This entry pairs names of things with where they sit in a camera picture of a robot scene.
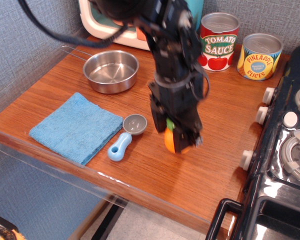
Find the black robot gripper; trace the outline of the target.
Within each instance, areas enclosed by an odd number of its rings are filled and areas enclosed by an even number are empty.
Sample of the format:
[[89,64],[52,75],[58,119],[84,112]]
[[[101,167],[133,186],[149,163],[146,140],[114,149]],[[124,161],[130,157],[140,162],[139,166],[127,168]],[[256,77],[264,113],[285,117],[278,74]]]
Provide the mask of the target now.
[[198,103],[204,99],[204,74],[190,72],[180,81],[154,73],[154,80],[148,84],[151,91],[150,108],[158,133],[165,131],[167,118],[171,119],[173,129],[174,152],[183,153],[190,147],[203,143],[203,128]]

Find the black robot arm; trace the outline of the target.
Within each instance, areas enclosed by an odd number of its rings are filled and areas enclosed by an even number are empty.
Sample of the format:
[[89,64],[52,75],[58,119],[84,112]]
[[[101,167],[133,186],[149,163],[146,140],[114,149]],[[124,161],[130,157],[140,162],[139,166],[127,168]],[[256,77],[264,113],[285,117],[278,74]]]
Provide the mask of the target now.
[[205,71],[198,62],[201,43],[184,0],[95,0],[105,17],[133,25],[146,37],[154,58],[149,83],[156,130],[172,132],[173,152],[181,154],[202,143],[197,106],[204,98]]

